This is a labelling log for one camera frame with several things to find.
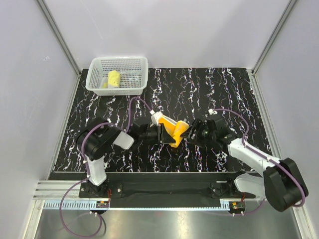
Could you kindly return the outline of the yellow-green and grey towel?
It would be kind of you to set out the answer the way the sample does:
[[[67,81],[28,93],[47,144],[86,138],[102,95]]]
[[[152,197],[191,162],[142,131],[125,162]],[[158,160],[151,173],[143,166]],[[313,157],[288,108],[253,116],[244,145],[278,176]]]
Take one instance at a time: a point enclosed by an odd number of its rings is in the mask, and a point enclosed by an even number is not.
[[[100,88],[102,89],[112,89],[112,88],[119,88],[120,87],[120,79],[121,74],[118,71],[110,71],[107,76],[102,78],[102,83]]]

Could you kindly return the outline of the white plastic mesh basket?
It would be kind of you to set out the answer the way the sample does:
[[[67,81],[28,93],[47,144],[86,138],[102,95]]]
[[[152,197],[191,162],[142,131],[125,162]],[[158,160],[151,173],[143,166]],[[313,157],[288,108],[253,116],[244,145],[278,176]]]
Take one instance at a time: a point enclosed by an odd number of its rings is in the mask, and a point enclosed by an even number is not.
[[[91,61],[86,89],[98,96],[141,95],[148,69],[148,60],[142,56],[97,57]]]

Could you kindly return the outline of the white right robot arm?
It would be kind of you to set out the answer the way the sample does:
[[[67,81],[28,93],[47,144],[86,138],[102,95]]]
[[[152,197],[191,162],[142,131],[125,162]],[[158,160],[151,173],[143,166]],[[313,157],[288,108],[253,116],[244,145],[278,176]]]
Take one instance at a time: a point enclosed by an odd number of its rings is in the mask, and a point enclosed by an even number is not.
[[[181,137],[197,146],[221,150],[258,173],[258,176],[253,176],[238,172],[226,185],[229,196],[235,198],[248,193],[262,197],[279,212],[305,203],[309,191],[292,159],[279,159],[255,148],[217,116],[206,121],[196,119]]]

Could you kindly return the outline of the orange and grey towel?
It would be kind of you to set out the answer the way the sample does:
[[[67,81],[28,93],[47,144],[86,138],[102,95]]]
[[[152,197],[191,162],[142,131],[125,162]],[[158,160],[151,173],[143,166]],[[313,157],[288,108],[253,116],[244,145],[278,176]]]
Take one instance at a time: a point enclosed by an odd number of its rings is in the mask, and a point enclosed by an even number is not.
[[[163,123],[168,134],[175,140],[175,143],[170,143],[171,147],[177,148],[181,141],[181,135],[188,130],[189,124],[183,120],[175,121],[167,116],[162,116],[159,123]]]

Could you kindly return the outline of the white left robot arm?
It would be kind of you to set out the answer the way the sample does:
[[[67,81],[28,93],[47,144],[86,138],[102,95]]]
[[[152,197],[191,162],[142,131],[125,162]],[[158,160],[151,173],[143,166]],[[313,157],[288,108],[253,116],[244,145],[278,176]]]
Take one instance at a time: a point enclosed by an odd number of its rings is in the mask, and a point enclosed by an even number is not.
[[[158,125],[134,123],[128,132],[124,132],[114,123],[97,119],[80,130],[76,143],[84,157],[87,178],[91,183],[90,191],[96,197],[103,197],[108,190],[108,185],[105,183],[107,179],[104,169],[105,154],[113,145],[129,150],[138,147],[143,141],[155,144],[175,143],[175,139],[167,132],[163,123]]]

